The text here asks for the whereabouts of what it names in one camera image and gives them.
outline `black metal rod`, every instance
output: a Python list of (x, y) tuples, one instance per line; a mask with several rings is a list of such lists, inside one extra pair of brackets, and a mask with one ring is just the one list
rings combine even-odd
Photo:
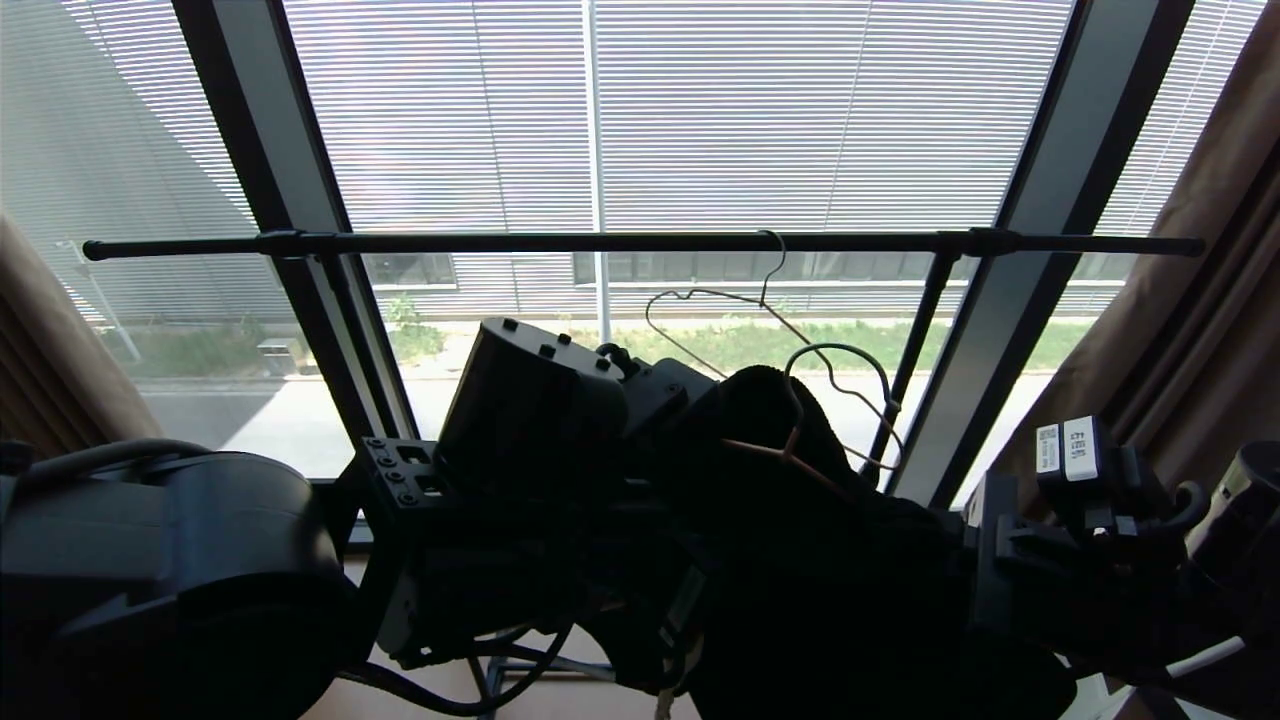
[[(884, 421), (876, 428), (876, 439), (872, 441), (872, 451), (868, 454), (876, 460), (884, 457), (884, 450), (888, 447), (890, 428), (902, 410), (906, 388), (911, 384), (911, 374), (915, 373), (915, 364), (919, 363), (920, 351), (924, 350), (924, 340), (929, 336), (929, 328), (933, 325), (933, 316), (937, 314), (942, 292), (946, 291), (947, 281), (951, 279), (951, 268), (955, 266), (959, 259), (955, 254), (940, 252), (934, 255), (933, 261), (929, 264), (929, 274), (924, 278), (924, 293), (920, 295), (920, 305), (916, 307), (915, 318), (911, 320), (911, 329), (906, 336), (906, 346), (902, 347), (902, 360), (897, 364), (897, 372), (893, 374), (893, 387), (890, 388), (888, 395), (893, 404), (884, 409)], [(861, 474), (877, 486), (879, 484), (879, 468), (868, 462), (863, 466)]]
[[(827, 252), (950, 252), (986, 258), (1007, 252), (1132, 252), (1146, 255), (1199, 255), (1204, 242), (1179, 237), (1120, 237), (1020, 234), (975, 228), (924, 233), (783, 233), (787, 250)], [(776, 250), (777, 241), (763, 232), (611, 232), (611, 233), (439, 233), (361, 234), (266, 232), (237, 240), (164, 240), (84, 243), (90, 260), (160, 255), (261, 254), (278, 258), (347, 252), (595, 252), (692, 250)]]

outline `pavement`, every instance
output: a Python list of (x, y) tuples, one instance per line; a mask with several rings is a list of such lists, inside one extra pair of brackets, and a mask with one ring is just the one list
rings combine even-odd
[[(1019, 420), (1050, 380), (1048, 374), (1027, 374), (1014, 386), (1004, 411), (978, 454), (957, 496), (963, 502)], [(873, 402), (879, 382), (870, 374), (837, 375), (842, 387), (861, 392)], [(803, 378), (822, 402), (836, 434), (854, 448), (867, 448), (879, 424), (858, 398), (840, 395), (822, 375)], [(905, 436), (919, 407), (928, 374), (913, 378), (904, 411), (899, 418)], [(448, 414), (457, 378), (407, 379), (410, 405), (422, 437), (436, 437)], [(143, 398), (170, 437), (220, 450), (239, 450), (274, 457), (312, 478), (337, 477), (352, 457), (351, 443), (338, 418), (329, 388), (319, 379), (255, 380), (250, 383), (143, 384)], [(890, 443), (886, 462), (897, 459)]]

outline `building window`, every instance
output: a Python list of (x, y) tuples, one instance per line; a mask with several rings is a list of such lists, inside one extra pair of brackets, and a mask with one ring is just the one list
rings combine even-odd
[(453, 258), (448, 252), (419, 255), (365, 255), (369, 282), (375, 286), (454, 286)]
[[(754, 282), (778, 264), (777, 252), (609, 252), (611, 283)], [(927, 252), (791, 252), (774, 281), (923, 281)], [(590, 252), (573, 255), (573, 279), (595, 282)]]

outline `horizontal bar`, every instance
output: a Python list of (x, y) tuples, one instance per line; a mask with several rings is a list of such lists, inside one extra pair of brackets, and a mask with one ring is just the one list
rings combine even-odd
[[(974, 228), (924, 233), (780, 233), (787, 250), (826, 252), (947, 252), (989, 258), (1009, 252), (1126, 252), (1196, 256), (1204, 250), (1197, 238), (1071, 234), (1020, 234)], [(302, 231), (266, 232), (238, 240), (164, 240), (84, 243), (90, 260), (154, 258), (160, 255), (261, 254), (275, 258), (370, 252), (680, 252), (694, 250), (777, 250), (765, 232), (611, 232), (611, 233), (439, 233), (361, 234)]]

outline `white cable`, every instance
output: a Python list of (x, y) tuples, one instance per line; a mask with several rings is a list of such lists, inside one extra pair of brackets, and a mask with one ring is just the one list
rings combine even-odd
[(1234, 655), (1243, 647), (1244, 641), (1240, 639), (1240, 635), (1231, 635), (1215, 646), (1206, 647), (1185, 660), (1179, 660), (1178, 662), (1169, 665), (1166, 670), (1169, 671), (1170, 678), (1181, 678), (1188, 673), (1212, 665), (1229, 655)]

